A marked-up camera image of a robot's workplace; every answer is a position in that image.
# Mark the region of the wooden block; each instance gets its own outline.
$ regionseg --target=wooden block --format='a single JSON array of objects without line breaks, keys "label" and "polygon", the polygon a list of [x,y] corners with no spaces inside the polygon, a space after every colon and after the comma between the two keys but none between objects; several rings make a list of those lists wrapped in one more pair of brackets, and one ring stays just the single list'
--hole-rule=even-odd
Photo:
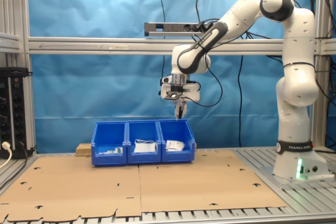
[{"label": "wooden block", "polygon": [[91,144],[79,144],[76,148],[76,157],[91,157]]}]

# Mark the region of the aluminum frame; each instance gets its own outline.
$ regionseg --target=aluminum frame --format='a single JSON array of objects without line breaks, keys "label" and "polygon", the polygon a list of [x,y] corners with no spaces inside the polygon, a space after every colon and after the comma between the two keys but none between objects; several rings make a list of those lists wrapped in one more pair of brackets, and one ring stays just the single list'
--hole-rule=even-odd
[{"label": "aluminum frame", "polygon": [[[334,0],[330,0],[331,10],[333,10]],[[323,38],[331,36],[329,31],[332,28],[330,11],[326,0],[316,0],[315,15],[316,37]],[[316,80],[325,94],[329,93],[329,66],[330,51],[328,51],[327,41],[332,39],[317,39],[317,53],[315,60]],[[327,107],[328,99],[320,92],[317,101],[311,106],[310,126],[311,140],[316,147],[325,146],[327,130]]]},{"label": "aluminum frame", "polygon": [[[67,55],[167,55],[176,45],[193,43],[188,39],[122,39],[122,38],[47,38],[30,37],[28,0],[0,0],[0,66],[26,67],[32,70],[30,54]],[[317,0],[317,36],[330,30],[330,14],[325,0]],[[318,39],[316,69],[329,69],[328,56],[336,52],[335,39]],[[280,55],[281,39],[235,40],[215,48],[210,55]],[[317,79],[325,91],[327,73],[318,72]],[[24,79],[26,134],[28,147],[35,146],[35,120],[32,77]],[[320,94],[311,109],[311,136],[316,146],[325,146],[326,98]]]}]

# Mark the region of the white cable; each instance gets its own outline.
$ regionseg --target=white cable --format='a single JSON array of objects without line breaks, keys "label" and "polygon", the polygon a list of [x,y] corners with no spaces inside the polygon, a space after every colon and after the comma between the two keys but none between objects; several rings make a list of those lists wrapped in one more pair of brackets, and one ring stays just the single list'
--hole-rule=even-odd
[{"label": "white cable", "polygon": [[2,143],[2,148],[3,149],[5,149],[5,150],[7,150],[8,152],[9,152],[9,158],[7,159],[7,161],[4,163],[4,164],[2,164],[1,166],[0,166],[0,169],[2,168],[2,167],[4,167],[6,164],[8,164],[8,162],[11,160],[11,158],[12,158],[12,150],[10,149],[10,144],[8,143],[8,142],[3,142]]}]

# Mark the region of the black joint ring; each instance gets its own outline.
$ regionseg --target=black joint ring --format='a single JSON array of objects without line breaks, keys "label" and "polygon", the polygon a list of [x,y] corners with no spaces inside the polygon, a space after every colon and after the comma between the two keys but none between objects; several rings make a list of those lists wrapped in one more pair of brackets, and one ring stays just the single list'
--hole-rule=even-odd
[{"label": "black joint ring", "polygon": [[295,65],[295,64],[305,64],[305,65],[310,65],[310,66],[312,66],[312,67],[315,69],[315,66],[314,66],[313,64],[308,63],[308,62],[292,62],[292,63],[288,63],[288,64],[284,65],[283,68],[285,68],[285,67],[288,66],[288,65]]}]

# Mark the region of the green indicator light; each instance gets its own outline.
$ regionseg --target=green indicator light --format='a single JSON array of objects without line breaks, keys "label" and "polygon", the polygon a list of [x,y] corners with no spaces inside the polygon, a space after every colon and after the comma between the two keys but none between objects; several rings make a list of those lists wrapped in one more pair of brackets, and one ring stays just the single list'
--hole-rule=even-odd
[{"label": "green indicator light", "polygon": [[297,179],[300,178],[301,165],[302,165],[302,158],[299,158],[299,160],[298,160],[298,167],[297,167],[297,170],[296,170],[296,178]]}]

